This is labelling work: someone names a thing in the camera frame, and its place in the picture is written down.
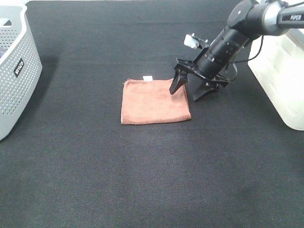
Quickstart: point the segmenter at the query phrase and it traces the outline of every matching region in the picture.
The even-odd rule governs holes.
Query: black cloth
[[[172,78],[185,34],[213,40],[237,3],[28,3],[43,70],[0,142],[0,227],[303,227],[304,133],[246,63],[197,102],[189,76],[191,121],[120,124],[122,83]]]

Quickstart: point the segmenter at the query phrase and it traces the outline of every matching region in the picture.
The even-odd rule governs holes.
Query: brown towel
[[[185,86],[171,95],[170,80],[128,79],[123,87],[122,124],[172,123],[191,119]]]

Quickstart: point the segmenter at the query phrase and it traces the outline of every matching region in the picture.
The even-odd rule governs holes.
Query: laundry basket
[[[0,140],[9,134],[27,105],[40,77],[42,65],[24,5],[1,5]]]

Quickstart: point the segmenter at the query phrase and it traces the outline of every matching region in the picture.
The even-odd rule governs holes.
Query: black robotic arm
[[[217,92],[229,79],[219,74],[245,45],[263,35],[280,36],[291,28],[304,28],[304,7],[288,6],[277,0],[259,4],[255,0],[241,1],[231,12],[226,27],[209,45],[202,39],[187,35],[185,45],[201,48],[193,60],[177,59],[170,93],[174,94],[188,82],[188,73],[202,79],[193,99]]]

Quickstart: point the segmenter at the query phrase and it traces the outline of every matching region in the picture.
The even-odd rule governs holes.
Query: basket label
[[[16,68],[14,69],[14,74],[15,74],[16,77],[19,76],[19,74],[21,73],[21,70],[23,69],[23,67],[24,67],[24,62],[23,62],[23,60],[21,58],[19,60],[18,64],[17,64]]]

